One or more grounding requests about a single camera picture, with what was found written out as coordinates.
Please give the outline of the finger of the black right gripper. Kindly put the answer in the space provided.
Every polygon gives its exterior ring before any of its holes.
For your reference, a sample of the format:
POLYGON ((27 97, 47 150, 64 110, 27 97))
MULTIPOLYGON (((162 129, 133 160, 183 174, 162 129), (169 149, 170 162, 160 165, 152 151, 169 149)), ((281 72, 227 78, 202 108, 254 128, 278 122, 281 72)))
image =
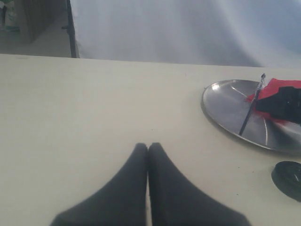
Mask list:
POLYGON ((301 89, 280 87, 276 94, 258 99, 255 109, 262 113, 268 113, 275 119, 300 123, 301 89))

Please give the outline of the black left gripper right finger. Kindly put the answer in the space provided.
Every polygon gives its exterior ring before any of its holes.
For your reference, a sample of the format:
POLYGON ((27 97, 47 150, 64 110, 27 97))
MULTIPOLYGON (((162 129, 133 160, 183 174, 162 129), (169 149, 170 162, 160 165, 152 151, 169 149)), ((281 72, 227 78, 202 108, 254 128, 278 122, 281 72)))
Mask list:
POLYGON ((247 218, 191 183, 160 143, 148 151, 151 218, 154 226, 246 226, 247 218))

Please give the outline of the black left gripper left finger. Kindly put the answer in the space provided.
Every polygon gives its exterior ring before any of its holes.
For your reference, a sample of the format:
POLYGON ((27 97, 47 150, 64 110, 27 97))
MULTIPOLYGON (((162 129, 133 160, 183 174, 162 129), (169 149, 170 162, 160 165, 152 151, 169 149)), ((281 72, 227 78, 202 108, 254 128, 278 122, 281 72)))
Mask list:
POLYGON ((53 226, 144 226, 148 148, 138 143, 118 173, 99 191, 58 214, 53 226))

